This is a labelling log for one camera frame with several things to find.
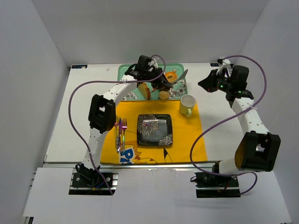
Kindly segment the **wooden handled metal spatula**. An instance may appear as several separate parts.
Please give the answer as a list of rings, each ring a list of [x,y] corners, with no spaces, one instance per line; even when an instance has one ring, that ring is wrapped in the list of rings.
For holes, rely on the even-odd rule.
[[[178,75],[175,73],[174,77],[176,78],[175,81],[173,81],[173,83],[177,83],[178,81],[184,79],[187,75],[188,69],[186,69],[179,77]]]

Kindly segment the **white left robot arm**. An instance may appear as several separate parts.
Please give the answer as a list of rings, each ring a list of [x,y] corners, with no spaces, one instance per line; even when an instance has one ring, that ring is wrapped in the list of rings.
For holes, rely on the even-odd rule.
[[[104,178],[99,171],[100,155],[106,134],[116,124],[116,106],[119,102],[142,83],[150,83],[154,90],[165,91],[172,87],[165,77],[166,68],[158,66],[158,57],[141,55],[110,90],[92,97],[88,114],[90,138],[83,141],[87,147],[85,158],[75,166],[77,173],[89,185]]]

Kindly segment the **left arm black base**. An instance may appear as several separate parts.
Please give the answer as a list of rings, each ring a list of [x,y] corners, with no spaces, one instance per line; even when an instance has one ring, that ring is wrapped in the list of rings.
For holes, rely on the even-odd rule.
[[[86,168],[83,164],[77,164],[71,177],[69,195],[111,196],[109,188],[112,193],[116,191],[118,174],[104,172],[102,175],[92,168]]]

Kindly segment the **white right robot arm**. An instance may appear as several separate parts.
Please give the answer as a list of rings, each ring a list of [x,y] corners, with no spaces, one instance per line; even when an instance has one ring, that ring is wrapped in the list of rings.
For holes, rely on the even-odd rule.
[[[271,134],[254,108],[254,97],[246,89],[249,69],[236,65],[231,75],[227,69],[212,70],[198,85],[209,93],[220,90],[238,116],[244,134],[234,157],[214,165],[213,171],[222,175],[237,175],[246,171],[271,172],[277,158],[281,139]]]

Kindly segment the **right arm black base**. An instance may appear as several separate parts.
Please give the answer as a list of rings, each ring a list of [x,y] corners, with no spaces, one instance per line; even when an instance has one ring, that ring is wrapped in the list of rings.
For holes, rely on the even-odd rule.
[[[236,177],[223,177],[204,172],[196,172],[190,178],[195,183],[197,198],[237,198],[241,197]]]

